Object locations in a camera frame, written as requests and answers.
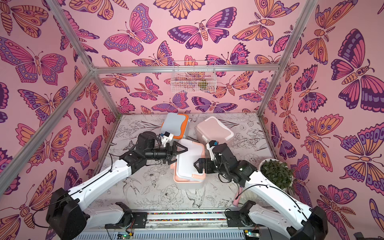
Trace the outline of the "white and peach first aid box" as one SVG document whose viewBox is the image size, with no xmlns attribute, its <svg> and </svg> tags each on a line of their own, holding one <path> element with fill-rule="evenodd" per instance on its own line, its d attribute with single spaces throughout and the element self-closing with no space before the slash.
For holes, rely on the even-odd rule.
<svg viewBox="0 0 384 240">
<path fill-rule="evenodd" d="M 194 167 L 194 162 L 199 158 L 206 157 L 206 147 L 201 143 L 187 139 L 181 139 L 179 143 L 188 147 L 188 152 L 180 155 L 177 162 L 171 165 L 171 169 L 174 170 L 174 182 L 181 190 L 202 189 L 205 184 L 206 173 L 198 173 Z"/>
</svg>

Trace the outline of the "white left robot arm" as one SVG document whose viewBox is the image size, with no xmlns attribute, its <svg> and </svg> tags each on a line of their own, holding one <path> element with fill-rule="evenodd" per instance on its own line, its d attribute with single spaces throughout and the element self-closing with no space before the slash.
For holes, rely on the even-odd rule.
<svg viewBox="0 0 384 240">
<path fill-rule="evenodd" d="M 109 168 L 69 190 L 56 190 L 51 197 L 47 223 L 62 240 L 73 240 L 88 228 L 131 227 L 134 217 L 126 204 L 117 202 L 99 210 L 89 210 L 90 204 L 113 185 L 147 166 L 149 160 L 171 165 L 176 156 L 187 151 L 187 147 L 172 141 L 169 133 L 160 136 L 154 132 L 139 134 L 136 144 Z"/>
</svg>

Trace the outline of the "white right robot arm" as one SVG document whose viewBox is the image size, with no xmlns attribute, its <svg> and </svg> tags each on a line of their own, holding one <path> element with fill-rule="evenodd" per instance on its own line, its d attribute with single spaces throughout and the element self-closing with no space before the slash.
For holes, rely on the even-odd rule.
<svg viewBox="0 0 384 240">
<path fill-rule="evenodd" d="M 194 162 L 199 173 L 223 175 L 242 187 L 238 194 L 253 192 L 265 200 L 272 210 L 248 200 L 238 211 L 227 213 L 230 219 L 239 219 L 245 225 L 262 225 L 280 233 L 289 240 L 324 240 L 328 234 L 327 215 L 320 207 L 310 207 L 291 197 L 265 177 L 251 163 L 239 161 L 227 144 L 212 141 L 207 144 L 209 158 Z"/>
</svg>

